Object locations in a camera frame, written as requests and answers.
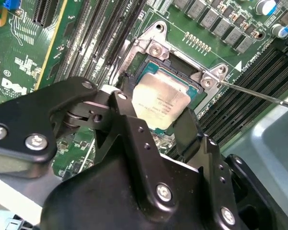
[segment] green circuit board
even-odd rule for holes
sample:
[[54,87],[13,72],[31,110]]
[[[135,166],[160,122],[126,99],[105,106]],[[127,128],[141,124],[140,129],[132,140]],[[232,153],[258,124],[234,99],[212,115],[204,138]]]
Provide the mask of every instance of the green circuit board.
[[[255,13],[255,1],[219,1],[219,6],[232,9],[228,17],[221,12],[224,8],[214,8],[212,0],[202,0],[205,3],[205,14],[213,11],[217,14],[218,21],[226,19],[232,28],[237,28],[242,38],[249,38],[252,44],[247,49],[239,49],[237,45],[231,45],[226,37],[217,36],[214,33],[214,25],[210,29],[203,25],[204,15],[194,19],[188,16],[190,7],[196,0],[185,1],[185,7],[178,7],[174,0],[148,0],[135,18],[134,27],[126,32],[126,38],[132,44],[136,38],[141,36],[147,28],[156,21],[163,21],[167,25],[166,41],[192,60],[198,62],[205,69],[210,69],[220,63],[228,66],[226,79],[234,82],[257,57],[276,38],[271,34],[273,25],[285,23],[284,15],[288,12],[288,0],[281,0],[276,11],[270,16],[257,15]],[[34,90],[46,87],[54,82],[64,80],[76,73],[86,77],[99,86],[108,83],[109,75],[101,75],[105,72],[103,61],[111,54],[108,44],[115,44],[120,37],[118,30],[112,33],[109,43],[102,44],[102,34],[106,34],[106,25],[113,20],[119,6],[125,5],[122,10],[124,19],[128,19],[132,12],[135,0],[59,0],[53,22],[50,26],[43,28],[32,22],[35,0],[22,0],[20,8],[7,11],[3,8],[3,0],[0,0],[0,23],[6,17],[4,25],[0,24],[0,103],[25,95]],[[97,6],[103,4],[104,13],[97,10]],[[244,17],[244,28],[235,23],[234,15]],[[123,28],[123,22],[117,18],[117,28]],[[93,22],[99,20],[97,27]],[[253,27],[248,33],[247,26]],[[89,35],[90,29],[95,28],[91,34],[91,40],[85,46],[83,42]],[[96,59],[95,65],[90,61],[95,57],[96,50],[102,50],[100,58]],[[145,55],[136,55],[127,72],[135,73],[145,59]],[[94,71],[85,72],[83,69],[94,67]],[[221,90],[200,111],[199,117],[217,101],[225,91]],[[196,108],[205,97],[205,93],[196,96],[190,105]],[[159,150],[166,153],[172,146],[172,140],[158,139],[161,142]],[[65,172],[75,174],[94,164],[93,131],[87,128],[81,129],[77,134],[68,136],[58,141],[58,153],[53,162],[56,175],[64,177]]]
[[[82,6],[81,1],[59,1],[53,23],[42,28],[32,22],[35,0],[23,0],[18,10],[7,11],[0,0],[0,19],[6,14],[6,22],[0,25],[0,103],[33,92],[43,70],[45,60],[51,55],[56,61],[60,49],[68,42],[73,27],[68,25],[76,20]],[[53,43],[60,38],[60,43]],[[49,47],[56,52],[50,53]],[[83,169],[91,166],[94,148],[90,148],[93,131],[81,129],[72,137],[67,137],[67,149],[58,141],[58,154],[53,161],[54,173],[63,176],[64,171],[71,170],[71,162],[83,163]]]

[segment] mounting hole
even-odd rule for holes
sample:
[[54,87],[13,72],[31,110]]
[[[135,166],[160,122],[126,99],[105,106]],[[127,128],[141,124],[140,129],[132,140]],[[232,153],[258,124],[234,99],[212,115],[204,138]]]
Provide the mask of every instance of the mounting hole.
[[265,37],[265,33],[263,31],[261,31],[257,36],[257,40],[261,41],[264,39],[264,37]]
[[102,115],[100,115],[100,114],[94,114],[93,115],[93,121],[95,123],[99,123],[99,122],[101,122],[101,120],[102,120]]
[[226,68],[224,66],[221,66],[219,69],[218,69],[218,72],[219,74],[224,74],[226,72]]
[[159,31],[159,33],[163,32],[164,27],[161,24],[156,25],[156,29]]
[[139,133],[143,133],[144,129],[142,127],[139,127],[138,131],[139,131]]
[[146,150],[150,150],[150,145],[149,145],[148,143],[145,143],[145,145],[144,145],[144,149],[146,149]]
[[225,184],[226,183],[226,180],[224,179],[224,177],[220,176],[220,181]]

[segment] motherboard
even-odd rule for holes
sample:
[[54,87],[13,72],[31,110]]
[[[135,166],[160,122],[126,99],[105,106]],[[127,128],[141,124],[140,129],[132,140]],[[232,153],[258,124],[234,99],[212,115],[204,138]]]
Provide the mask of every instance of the motherboard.
[[[72,76],[132,97],[160,153],[189,107],[221,146],[271,105],[214,77],[288,94],[288,0],[0,0],[0,103]],[[64,180],[94,165],[94,131],[58,140]]]

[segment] capacitor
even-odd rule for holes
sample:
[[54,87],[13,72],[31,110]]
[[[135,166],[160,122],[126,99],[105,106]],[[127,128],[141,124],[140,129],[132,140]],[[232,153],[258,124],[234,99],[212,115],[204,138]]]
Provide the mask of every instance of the capacitor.
[[281,24],[275,24],[272,26],[271,33],[278,38],[285,38],[288,36],[288,27]]
[[276,10],[274,0],[260,0],[255,6],[255,12],[258,15],[271,15]]

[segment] black bracket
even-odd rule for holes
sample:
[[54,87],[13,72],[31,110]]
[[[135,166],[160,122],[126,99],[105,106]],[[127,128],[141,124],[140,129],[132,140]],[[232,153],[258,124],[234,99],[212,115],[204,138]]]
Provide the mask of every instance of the black bracket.
[[202,217],[213,229],[240,229],[229,167],[219,146],[201,130],[193,110],[186,108],[174,123],[178,153],[203,175]]
[[[140,208],[153,221],[167,221],[177,209],[177,197],[146,122],[136,117],[123,92],[97,92],[84,78],[70,78],[0,105],[0,127],[8,133],[0,139],[0,173],[42,176],[56,154],[56,138],[80,126],[98,130],[97,140],[105,137],[97,154],[106,156],[116,141],[123,142],[120,154],[126,157]],[[25,140],[31,135],[43,137],[47,146],[27,148]]]

